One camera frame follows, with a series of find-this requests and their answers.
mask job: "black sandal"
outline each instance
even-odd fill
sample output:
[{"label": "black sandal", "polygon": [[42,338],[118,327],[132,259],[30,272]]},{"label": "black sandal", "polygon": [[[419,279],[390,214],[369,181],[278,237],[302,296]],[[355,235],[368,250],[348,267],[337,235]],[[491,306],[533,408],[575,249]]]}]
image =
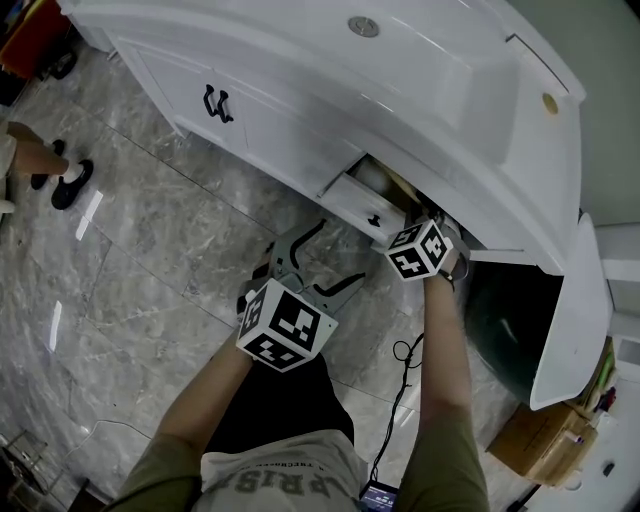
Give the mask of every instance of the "black sandal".
[{"label": "black sandal", "polygon": [[[62,156],[62,154],[64,153],[64,147],[65,147],[64,141],[60,139],[56,139],[51,144],[53,146],[53,152],[58,156]],[[44,187],[44,184],[47,182],[47,178],[49,178],[48,174],[32,174],[31,188],[33,190],[40,190],[42,187]]]},{"label": "black sandal", "polygon": [[58,186],[51,196],[51,204],[56,210],[66,210],[73,204],[78,197],[78,193],[84,187],[91,175],[93,174],[93,162],[91,160],[82,160],[79,162],[82,166],[82,173],[71,183],[65,183],[62,176],[58,180]]}]

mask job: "black cable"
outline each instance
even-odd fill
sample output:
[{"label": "black cable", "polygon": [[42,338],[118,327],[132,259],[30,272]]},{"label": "black cable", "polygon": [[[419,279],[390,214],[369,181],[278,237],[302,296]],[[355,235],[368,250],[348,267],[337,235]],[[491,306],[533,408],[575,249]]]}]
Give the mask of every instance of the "black cable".
[{"label": "black cable", "polygon": [[[407,384],[407,377],[409,376],[409,370],[418,368],[422,364],[422,361],[420,361],[415,366],[411,366],[411,358],[413,357],[413,351],[418,346],[418,343],[422,341],[422,338],[424,338],[424,333],[418,336],[418,338],[416,339],[416,341],[412,346],[409,346],[409,344],[406,341],[396,341],[393,344],[393,357],[395,357],[398,361],[401,361],[402,363],[404,363],[404,372],[402,373],[402,386],[400,387],[400,391],[398,391],[398,395],[396,396],[396,399],[393,402],[393,407],[391,408],[391,419],[389,420],[389,425],[387,425],[387,434],[385,435],[384,442],[382,443],[382,447],[380,448],[378,455],[373,461],[373,466],[371,467],[371,474],[369,475],[369,478],[371,480],[376,480],[376,481],[378,480],[378,464],[380,463],[380,460],[382,459],[382,456],[384,455],[384,452],[387,449],[387,445],[391,440],[391,435],[393,434],[393,425],[394,425],[393,420],[396,417],[396,410],[398,409],[398,405],[400,405],[400,401],[404,396],[405,389],[411,387],[411,384]],[[403,345],[406,345],[407,348],[409,349],[409,352],[404,358],[398,357],[398,355],[396,354],[396,345],[400,343],[402,343]]]}]

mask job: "drawer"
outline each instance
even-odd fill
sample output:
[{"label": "drawer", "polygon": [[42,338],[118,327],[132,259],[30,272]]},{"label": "drawer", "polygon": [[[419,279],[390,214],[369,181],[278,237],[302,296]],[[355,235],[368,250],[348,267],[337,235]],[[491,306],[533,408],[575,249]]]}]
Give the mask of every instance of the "drawer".
[{"label": "drawer", "polygon": [[385,247],[404,228],[404,211],[347,173],[318,202]]}]

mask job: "marble floor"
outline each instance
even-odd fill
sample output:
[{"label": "marble floor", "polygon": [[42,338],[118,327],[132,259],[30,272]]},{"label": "marble floor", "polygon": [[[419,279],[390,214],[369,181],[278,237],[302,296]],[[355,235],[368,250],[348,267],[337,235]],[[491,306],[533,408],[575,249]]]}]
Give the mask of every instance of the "marble floor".
[{"label": "marble floor", "polygon": [[[116,494],[167,406],[232,331],[238,285],[266,245],[321,216],[327,226],[303,255],[308,275],[321,283],[369,275],[340,312],[325,358],[356,425],[356,450],[373,460],[401,382],[392,345],[419,334],[422,304],[367,237],[224,150],[176,136],[124,63],[87,46],[67,78],[31,84],[4,115],[65,139],[96,171],[65,212],[50,205],[52,185],[36,192],[10,182],[17,210],[0,226],[0,433],[28,429],[47,442],[46,478],[97,420],[142,433],[99,424],[66,459],[59,502],[68,505],[83,476]],[[77,240],[96,191],[102,201]],[[470,358],[475,434],[492,506],[502,510],[527,484],[484,449],[516,402],[473,350]],[[417,370],[410,382],[418,384]],[[380,467],[392,485],[414,442],[418,393],[405,394]]]}]

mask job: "dark green object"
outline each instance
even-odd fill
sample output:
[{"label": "dark green object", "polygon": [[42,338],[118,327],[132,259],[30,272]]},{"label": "dark green object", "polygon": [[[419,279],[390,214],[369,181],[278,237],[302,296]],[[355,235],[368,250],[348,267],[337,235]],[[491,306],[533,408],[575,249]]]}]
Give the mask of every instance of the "dark green object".
[{"label": "dark green object", "polygon": [[562,281],[533,266],[478,263],[474,271],[467,335],[498,380],[525,404]]}]

